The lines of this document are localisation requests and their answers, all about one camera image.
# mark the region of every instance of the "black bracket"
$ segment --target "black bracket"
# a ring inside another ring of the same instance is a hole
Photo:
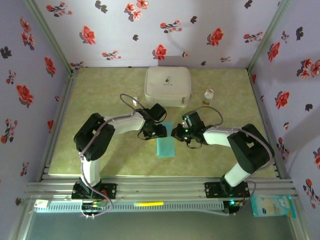
[[[239,183],[239,185],[231,188],[231,190],[228,192],[223,190],[219,181],[205,182],[204,192],[207,199],[250,197],[248,184],[244,181]]]
[[[94,189],[106,194],[111,200],[116,199],[117,184],[115,183],[100,183],[98,188],[94,186]],[[76,183],[72,189],[71,199],[104,199],[104,197],[91,190],[89,192],[90,194],[80,183]]]

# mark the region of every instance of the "plastic package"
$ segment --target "plastic package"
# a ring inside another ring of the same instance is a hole
[[[210,105],[213,97],[214,97],[214,91],[212,89],[207,89],[204,93],[202,103],[205,105]]]
[[[290,195],[253,195],[251,206],[254,217],[288,216],[296,213]]]

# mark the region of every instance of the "wall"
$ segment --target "wall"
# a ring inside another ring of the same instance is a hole
[[[320,235],[318,3],[293,1],[252,70],[274,148],[299,192],[314,240]]]
[[[36,175],[67,71],[21,0],[0,8],[0,233],[8,239]]]
[[[35,0],[73,68],[245,68],[279,0]]]

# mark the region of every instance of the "beige tabletop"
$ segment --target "beige tabletop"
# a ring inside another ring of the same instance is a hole
[[[93,113],[119,116],[131,112],[119,95],[137,97],[147,106],[144,96],[146,68],[82,68],[76,78],[62,129],[49,169],[51,175],[79,175],[80,159],[73,138]],[[265,136],[259,110],[245,69],[190,69],[192,98],[189,106],[166,107],[165,122],[181,123],[184,113],[202,106],[206,89],[214,91],[212,107],[224,117],[222,127],[243,127],[252,123]],[[220,121],[211,109],[198,111],[205,125]],[[237,162],[230,147],[203,145],[189,149],[174,140],[175,157],[158,157],[157,140],[143,141],[136,131],[113,136],[100,159],[100,172],[106,176],[197,176],[221,177]],[[255,177],[275,177],[272,167]]]

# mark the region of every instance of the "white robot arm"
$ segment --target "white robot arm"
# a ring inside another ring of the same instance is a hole
[[[151,109],[136,109],[134,114],[115,117],[102,117],[98,113],[92,114],[74,137],[76,149],[81,156],[80,184],[91,195],[90,187],[99,188],[100,157],[106,152],[114,135],[129,131],[140,131],[146,140],[165,138],[167,130],[159,124],[159,120],[166,114],[166,110],[159,104]]]
[[[205,126],[196,110],[187,112],[182,116],[182,124],[179,123],[172,130],[171,136],[180,142],[186,142],[188,147],[191,140],[195,140],[200,146],[222,145],[231,147],[237,163],[221,178],[221,190],[225,195],[232,192],[233,188],[254,172],[261,170],[261,167],[275,156],[275,152],[269,143],[254,125],[247,124],[242,128]]]

